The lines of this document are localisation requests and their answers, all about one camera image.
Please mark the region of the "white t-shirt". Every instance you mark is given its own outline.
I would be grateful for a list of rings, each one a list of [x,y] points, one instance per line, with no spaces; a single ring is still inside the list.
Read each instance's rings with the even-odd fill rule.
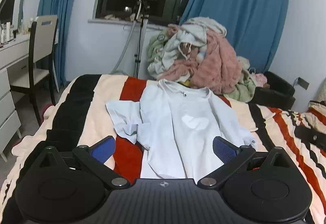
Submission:
[[[138,102],[111,100],[106,108],[117,135],[143,146],[141,178],[199,181],[224,164],[213,152],[217,136],[237,147],[258,147],[235,111],[208,88],[162,79]]]

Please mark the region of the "striped fleece blanket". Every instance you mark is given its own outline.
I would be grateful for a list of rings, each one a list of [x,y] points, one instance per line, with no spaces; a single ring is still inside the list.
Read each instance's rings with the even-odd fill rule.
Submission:
[[[46,146],[68,152],[114,136],[108,100],[137,102],[151,81],[113,75],[83,75],[49,107],[36,134],[24,137],[12,152],[17,157],[1,188],[1,223],[23,223],[15,201],[16,185]],[[224,98],[241,125],[258,140],[260,151],[281,146],[312,190],[308,223],[325,223],[325,102],[311,101],[305,113]]]

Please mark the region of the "pink small garment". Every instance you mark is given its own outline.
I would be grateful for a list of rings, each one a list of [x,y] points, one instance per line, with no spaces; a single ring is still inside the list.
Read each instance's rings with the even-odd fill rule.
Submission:
[[[251,75],[251,79],[254,81],[257,87],[263,87],[265,84],[268,83],[268,79],[262,73],[258,73],[258,74],[252,73],[250,75]]]

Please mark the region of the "pink fluffy blanket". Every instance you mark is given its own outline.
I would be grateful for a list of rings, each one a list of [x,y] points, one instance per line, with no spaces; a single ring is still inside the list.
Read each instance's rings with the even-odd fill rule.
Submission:
[[[205,53],[195,48],[188,60],[177,59],[159,79],[187,83],[191,88],[210,88],[214,94],[235,90],[242,65],[227,39],[207,31],[208,43]]]

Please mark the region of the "beige black chair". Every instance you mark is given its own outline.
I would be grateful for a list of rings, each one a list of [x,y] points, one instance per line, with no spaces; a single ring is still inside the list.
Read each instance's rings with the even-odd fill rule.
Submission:
[[[41,83],[48,81],[51,102],[53,105],[56,104],[53,61],[57,25],[57,15],[40,16],[32,22],[27,69],[17,73],[10,83],[11,91],[29,96],[39,125],[41,125],[41,117],[37,107],[36,90]]]

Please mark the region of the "grey white hoodie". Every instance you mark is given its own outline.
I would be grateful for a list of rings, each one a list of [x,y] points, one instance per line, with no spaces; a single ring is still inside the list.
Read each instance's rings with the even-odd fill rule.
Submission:
[[[208,30],[227,35],[227,29],[222,24],[210,18],[196,17],[188,19],[181,26],[170,24],[151,37],[146,48],[149,75],[158,79],[177,59],[188,60],[195,48],[205,53]]]

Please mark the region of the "cosmetic bottles on dresser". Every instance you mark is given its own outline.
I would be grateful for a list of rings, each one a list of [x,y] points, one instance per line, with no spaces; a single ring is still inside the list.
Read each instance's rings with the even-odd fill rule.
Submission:
[[[20,19],[18,28],[15,30],[10,22],[2,24],[1,27],[1,47],[14,45],[30,39],[29,32],[25,29],[24,20]]]

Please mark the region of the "garment steamer stand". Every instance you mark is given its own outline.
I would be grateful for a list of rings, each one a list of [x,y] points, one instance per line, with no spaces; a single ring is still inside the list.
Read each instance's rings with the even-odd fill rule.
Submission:
[[[108,20],[111,24],[114,25],[123,25],[129,26],[129,34],[127,35],[126,43],[124,44],[124,47],[122,48],[121,54],[114,65],[113,69],[111,70],[111,75],[130,75],[126,71],[124,71],[122,68],[120,68],[121,63],[123,62],[130,42],[131,38],[133,37],[133,33],[136,28],[139,28],[139,34],[138,34],[138,40],[136,45],[136,50],[133,52],[133,56],[131,57],[133,60],[133,72],[132,77],[138,77],[139,76],[139,69],[141,65],[141,55],[143,53],[143,47],[144,47],[144,41],[145,41],[145,34],[149,22],[149,0],[136,0],[135,7],[132,8],[132,10],[135,10],[135,13],[131,13],[131,16],[129,16],[130,21],[124,21],[124,20]]]

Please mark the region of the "right blue curtain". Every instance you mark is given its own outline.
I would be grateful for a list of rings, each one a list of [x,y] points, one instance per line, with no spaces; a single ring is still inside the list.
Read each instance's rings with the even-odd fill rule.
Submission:
[[[237,55],[267,71],[280,42],[289,0],[189,0],[180,20],[209,17],[222,24]]]

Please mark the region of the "wavy vanity mirror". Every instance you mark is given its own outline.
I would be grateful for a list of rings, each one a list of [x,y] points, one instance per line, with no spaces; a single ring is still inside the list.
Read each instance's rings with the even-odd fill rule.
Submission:
[[[11,23],[18,30],[23,22],[24,0],[1,0],[1,24]]]

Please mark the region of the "black wall socket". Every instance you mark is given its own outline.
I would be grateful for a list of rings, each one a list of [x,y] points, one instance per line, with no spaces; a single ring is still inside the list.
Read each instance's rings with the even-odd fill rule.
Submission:
[[[299,85],[300,87],[302,87],[303,89],[307,90],[309,87],[309,83],[308,81],[305,81],[303,78],[298,77],[297,78],[297,85]]]

